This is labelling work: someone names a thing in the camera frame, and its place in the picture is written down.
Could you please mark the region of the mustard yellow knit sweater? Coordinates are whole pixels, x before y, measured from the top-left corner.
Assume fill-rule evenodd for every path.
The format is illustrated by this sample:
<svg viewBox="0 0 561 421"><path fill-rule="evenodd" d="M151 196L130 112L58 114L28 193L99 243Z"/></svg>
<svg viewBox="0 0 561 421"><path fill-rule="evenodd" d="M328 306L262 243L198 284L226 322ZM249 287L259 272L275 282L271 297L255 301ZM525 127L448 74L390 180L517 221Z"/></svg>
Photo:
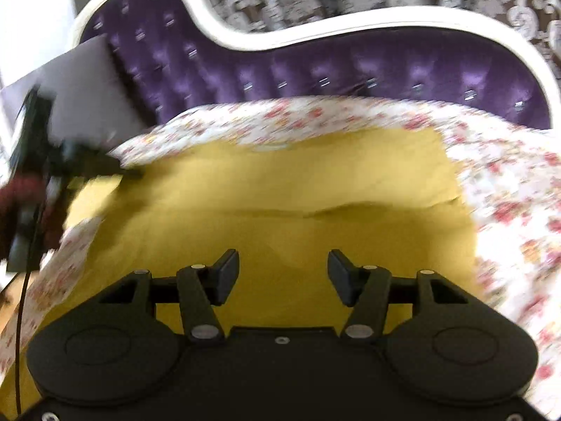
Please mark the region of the mustard yellow knit sweater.
<svg viewBox="0 0 561 421"><path fill-rule="evenodd" d="M104 218L71 246L68 309L121 276L170 276L233 248L241 273L223 327L341 326L326 270L339 249L396 276L434 269L478 294L476 230L432 130L373 129L288 148L195 146L161 159L108 198Z"/></svg>

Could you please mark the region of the grey satin pillow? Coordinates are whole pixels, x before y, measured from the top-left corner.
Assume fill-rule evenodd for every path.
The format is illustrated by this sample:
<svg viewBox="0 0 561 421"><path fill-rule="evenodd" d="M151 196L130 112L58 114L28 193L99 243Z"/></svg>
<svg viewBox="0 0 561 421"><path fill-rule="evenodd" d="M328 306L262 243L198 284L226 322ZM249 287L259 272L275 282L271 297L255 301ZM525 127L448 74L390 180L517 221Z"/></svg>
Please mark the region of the grey satin pillow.
<svg viewBox="0 0 561 421"><path fill-rule="evenodd" d="M53 100L48 122L51 142L75 139L114 148L149 127L135 102L107 38L93 37L1 90L12 125L33 87Z"/></svg>

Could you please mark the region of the purple tufted white-framed headboard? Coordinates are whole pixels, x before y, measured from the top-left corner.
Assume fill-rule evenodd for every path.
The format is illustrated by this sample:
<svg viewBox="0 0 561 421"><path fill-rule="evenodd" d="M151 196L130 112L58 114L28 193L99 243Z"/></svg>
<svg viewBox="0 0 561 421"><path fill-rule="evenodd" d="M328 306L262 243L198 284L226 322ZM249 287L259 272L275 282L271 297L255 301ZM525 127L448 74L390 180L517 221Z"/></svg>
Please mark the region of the purple tufted white-framed headboard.
<svg viewBox="0 0 561 421"><path fill-rule="evenodd" d="M517 125L560 125L560 90L538 50L463 9L373 9L246 33L208 0L90 0L75 39L98 35L162 122L213 103L329 95L459 103Z"/></svg>

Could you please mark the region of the floral quilted bedspread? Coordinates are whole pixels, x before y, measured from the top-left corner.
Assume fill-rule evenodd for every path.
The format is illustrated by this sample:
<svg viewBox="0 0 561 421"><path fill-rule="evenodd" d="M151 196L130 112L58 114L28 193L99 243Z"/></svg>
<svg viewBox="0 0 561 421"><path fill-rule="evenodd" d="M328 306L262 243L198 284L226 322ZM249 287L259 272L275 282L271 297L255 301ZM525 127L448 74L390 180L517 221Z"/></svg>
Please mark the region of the floral quilted bedspread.
<svg viewBox="0 0 561 421"><path fill-rule="evenodd" d="M443 102L374 98L294 98L196 107L116 149L128 167L224 142L288 148L335 134L373 129L432 130L448 160L476 230L473 294L521 326L537 344L527 400L549 419L560 416L560 134L517 126L493 114ZM1 335L1 410L37 402L25 350L34 333L78 306L63 302L80 261L71 246L104 218L109 196L136 181L89 182L70 208L61 248L31 283L23 315Z"/></svg>

